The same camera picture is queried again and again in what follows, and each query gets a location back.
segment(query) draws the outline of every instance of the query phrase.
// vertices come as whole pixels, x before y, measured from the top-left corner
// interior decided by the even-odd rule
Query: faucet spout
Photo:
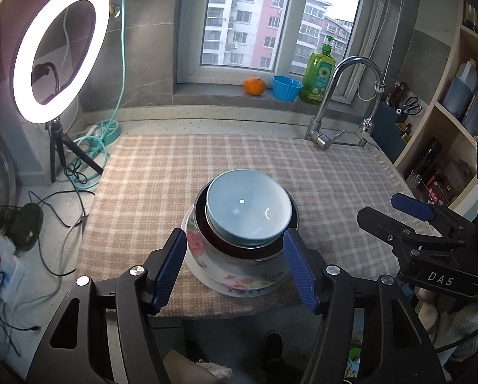
[[[306,129],[305,139],[316,141],[317,139],[322,139],[322,137],[326,137],[320,132],[321,125],[322,125],[322,117],[324,117],[324,113],[328,109],[329,102],[332,100],[333,92],[335,88],[337,87],[338,80],[340,79],[340,75],[342,75],[342,73],[348,67],[352,65],[357,65],[357,64],[363,64],[365,66],[368,66],[374,72],[374,75],[375,75],[375,80],[376,80],[375,92],[377,97],[376,103],[370,116],[367,119],[363,120],[363,124],[361,127],[362,130],[365,131],[366,133],[368,134],[372,133],[372,130],[374,128],[372,119],[375,113],[377,112],[379,101],[381,99],[381,94],[385,91],[385,83],[384,83],[383,75],[379,67],[369,58],[365,58],[363,56],[350,56],[349,58],[346,58],[342,62],[340,62],[335,68],[332,78],[328,84],[328,88],[326,89],[326,92],[324,93],[324,97],[322,97],[322,101],[319,105],[319,109],[317,110],[317,113],[315,114],[315,116],[311,119],[310,124],[308,128]]]

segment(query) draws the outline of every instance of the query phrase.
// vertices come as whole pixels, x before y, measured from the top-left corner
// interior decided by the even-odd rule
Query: chrome faucet
[[[374,130],[374,122],[373,118],[375,113],[378,111],[379,102],[381,101],[381,95],[385,91],[385,83],[383,76],[381,74],[380,69],[378,66],[371,61],[369,58],[365,58],[363,56],[351,56],[349,58],[345,58],[342,62],[340,62],[333,72],[333,76],[331,81],[328,84],[328,88],[324,93],[324,97],[322,97],[321,104],[319,105],[319,110],[315,114],[315,116],[311,119],[308,129],[306,130],[305,139],[313,141],[317,146],[319,146],[323,150],[329,149],[329,147],[337,141],[337,139],[345,133],[345,130],[338,133],[336,136],[330,138],[325,134],[321,133],[321,125],[322,125],[322,117],[324,116],[324,112],[327,110],[329,102],[332,100],[333,92],[337,87],[338,79],[340,75],[342,75],[343,71],[347,69],[351,65],[356,65],[361,63],[363,65],[368,66],[375,74],[375,93],[376,93],[376,100],[375,106],[370,115],[367,118],[363,119],[362,125],[360,127],[362,134],[365,133],[366,136],[370,136],[372,130]],[[362,137],[360,139],[360,143],[358,144],[360,147],[364,147],[367,143],[367,140]]]

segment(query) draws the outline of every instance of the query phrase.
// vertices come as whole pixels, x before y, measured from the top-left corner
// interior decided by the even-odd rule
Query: light blue bowl
[[[230,170],[216,177],[207,191],[210,222],[233,244],[256,246],[277,238],[292,217],[285,189],[255,170]]]
[[[273,78],[273,95],[280,101],[294,102],[302,87],[301,82],[288,76],[276,75]]]

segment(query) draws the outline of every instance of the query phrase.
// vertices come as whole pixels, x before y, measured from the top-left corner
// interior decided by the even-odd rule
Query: checkered cloth
[[[353,276],[375,279],[397,272],[391,247],[358,227],[363,207],[418,232],[426,229],[390,206],[394,193],[411,193],[377,151],[340,145],[321,151],[306,140],[253,136],[122,136],[91,208],[78,274],[96,281],[141,264],[181,226],[200,189],[237,168],[258,170],[286,188],[298,206],[306,244]],[[233,316],[298,303],[292,281],[264,296],[228,297],[204,286],[183,264],[160,316]]]

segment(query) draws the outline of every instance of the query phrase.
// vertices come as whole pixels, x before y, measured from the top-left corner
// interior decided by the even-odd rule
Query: window pane
[[[273,68],[285,1],[209,0],[201,64]]]
[[[320,52],[327,35],[333,36],[332,56],[341,62],[360,0],[306,0],[291,73],[304,75],[313,52]]]

